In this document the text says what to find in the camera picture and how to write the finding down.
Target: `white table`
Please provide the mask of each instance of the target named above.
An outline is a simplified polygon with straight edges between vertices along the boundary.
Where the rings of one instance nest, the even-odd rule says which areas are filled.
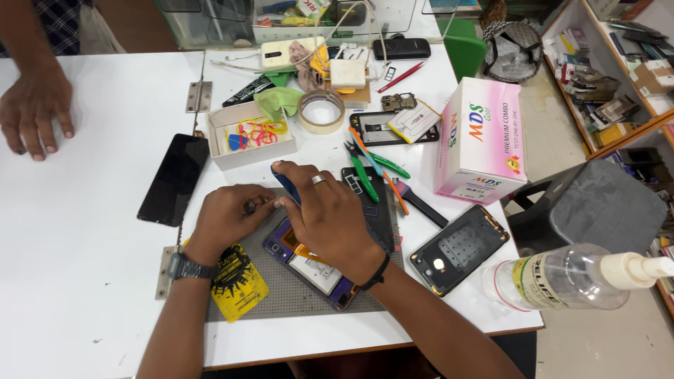
[[[60,58],[74,86],[75,138],[43,163],[0,146],[0,378],[115,379],[136,373],[163,306],[154,300],[162,247],[175,244],[177,229],[135,215],[173,135],[192,131],[194,115],[184,113],[185,98],[188,83],[201,74],[203,56]],[[413,64],[394,65],[400,74]],[[0,73],[4,92],[18,74],[8,59],[0,59]],[[433,46],[432,58],[415,76],[385,94],[411,91],[441,109],[456,87],[441,45]],[[207,64],[204,79],[214,81],[213,107],[254,77]],[[371,85],[373,91],[380,87]],[[369,111],[379,110],[378,100],[373,94]],[[206,130],[203,116],[198,119]],[[350,165],[343,129],[316,136],[291,124],[300,150],[283,158],[336,174]],[[412,175],[407,183],[447,219],[470,206],[431,193],[435,144],[373,151],[404,165]],[[269,174],[271,162],[224,175],[209,162],[185,215],[183,239],[193,231],[209,191],[237,182],[278,186]],[[507,226],[499,204],[487,209]],[[438,230],[414,208],[410,213],[399,220],[405,256]],[[485,264],[514,258],[511,240]],[[511,311],[489,301],[480,270],[445,300],[485,332],[543,327],[538,312]],[[410,342],[387,312],[214,322],[206,325],[205,336],[205,366]]]

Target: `black wristband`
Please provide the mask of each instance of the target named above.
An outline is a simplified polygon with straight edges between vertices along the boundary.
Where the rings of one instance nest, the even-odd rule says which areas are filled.
[[[383,283],[384,282],[384,277],[381,275],[384,273],[384,270],[388,266],[388,261],[391,260],[391,257],[384,253],[386,257],[384,257],[384,261],[381,263],[381,266],[377,269],[377,272],[368,280],[364,285],[361,285],[361,289],[363,291],[367,291],[368,289],[372,288],[377,283]]]

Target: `masking tape roll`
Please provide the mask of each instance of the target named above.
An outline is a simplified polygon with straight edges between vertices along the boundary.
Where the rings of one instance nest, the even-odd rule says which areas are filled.
[[[346,107],[339,96],[326,90],[313,90],[305,93],[297,103],[297,113],[300,124],[314,134],[330,134],[342,126]],[[339,117],[334,121],[327,121],[336,112]]]

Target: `bag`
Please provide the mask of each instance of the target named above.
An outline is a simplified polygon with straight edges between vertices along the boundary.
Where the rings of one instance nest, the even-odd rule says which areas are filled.
[[[541,67],[543,42],[523,22],[494,21],[485,29],[487,43],[484,74],[506,83],[532,78]]]

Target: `bottle label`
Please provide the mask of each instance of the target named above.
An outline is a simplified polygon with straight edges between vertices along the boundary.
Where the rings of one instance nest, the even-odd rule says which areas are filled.
[[[547,253],[543,253],[516,260],[512,281],[522,298],[540,310],[568,308],[545,278],[546,256]]]

